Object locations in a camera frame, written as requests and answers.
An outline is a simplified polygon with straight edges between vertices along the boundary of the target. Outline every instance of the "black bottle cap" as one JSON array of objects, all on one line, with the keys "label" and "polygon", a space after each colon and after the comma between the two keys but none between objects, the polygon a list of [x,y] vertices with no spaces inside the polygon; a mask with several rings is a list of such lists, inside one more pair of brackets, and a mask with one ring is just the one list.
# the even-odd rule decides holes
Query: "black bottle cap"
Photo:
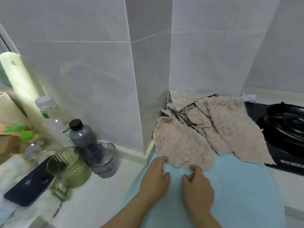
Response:
[{"label": "black bottle cap", "polygon": [[80,130],[83,127],[83,124],[80,119],[74,119],[70,121],[69,126],[71,130],[76,131],[76,130]]}]

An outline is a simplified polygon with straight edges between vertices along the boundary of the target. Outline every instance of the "gas stove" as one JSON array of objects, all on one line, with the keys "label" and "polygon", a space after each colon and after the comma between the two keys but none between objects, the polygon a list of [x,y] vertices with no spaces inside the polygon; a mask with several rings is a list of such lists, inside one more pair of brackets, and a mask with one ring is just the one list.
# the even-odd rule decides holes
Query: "gas stove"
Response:
[{"label": "gas stove", "polygon": [[249,117],[263,129],[276,165],[271,168],[304,176],[304,107],[245,102]]}]

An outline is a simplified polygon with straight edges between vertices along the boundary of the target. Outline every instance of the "black phone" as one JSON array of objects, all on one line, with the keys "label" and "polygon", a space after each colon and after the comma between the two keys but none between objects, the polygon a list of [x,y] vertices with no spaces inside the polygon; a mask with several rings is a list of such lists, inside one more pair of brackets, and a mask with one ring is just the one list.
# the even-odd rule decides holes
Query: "black phone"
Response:
[{"label": "black phone", "polygon": [[10,188],[4,198],[21,207],[29,207],[49,187],[54,177],[46,171],[48,157]]}]

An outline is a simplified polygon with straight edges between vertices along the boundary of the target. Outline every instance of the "gray bottle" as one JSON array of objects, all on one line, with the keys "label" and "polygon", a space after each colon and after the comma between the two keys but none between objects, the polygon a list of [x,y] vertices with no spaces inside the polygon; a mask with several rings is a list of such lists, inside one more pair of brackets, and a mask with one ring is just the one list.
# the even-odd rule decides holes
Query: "gray bottle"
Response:
[{"label": "gray bottle", "polygon": [[93,134],[92,129],[88,125],[82,124],[80,119],[70,121],[69,126],[71,128],[70,138],[75,146],[84,153],[97,143],[97,139]]}]

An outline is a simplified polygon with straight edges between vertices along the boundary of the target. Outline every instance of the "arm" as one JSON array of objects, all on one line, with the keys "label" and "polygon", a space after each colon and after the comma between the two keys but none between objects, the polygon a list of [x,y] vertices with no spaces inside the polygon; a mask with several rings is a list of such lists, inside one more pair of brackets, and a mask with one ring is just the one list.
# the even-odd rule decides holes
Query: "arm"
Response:
[{"label": "arm", "polygon": [[139,228],[149,208],[169,185],[170,174],[163,175],[163,164],[168,157],[155,158],[148,167],[134,198],[102,228]]},{"label": "arm", "polygon": [[214,190],[202,169],[197,165],[190,165],[193,174],[182,178],[184,199],[197,228],[221,228],[220,224],[210,214],[214,200]]}]

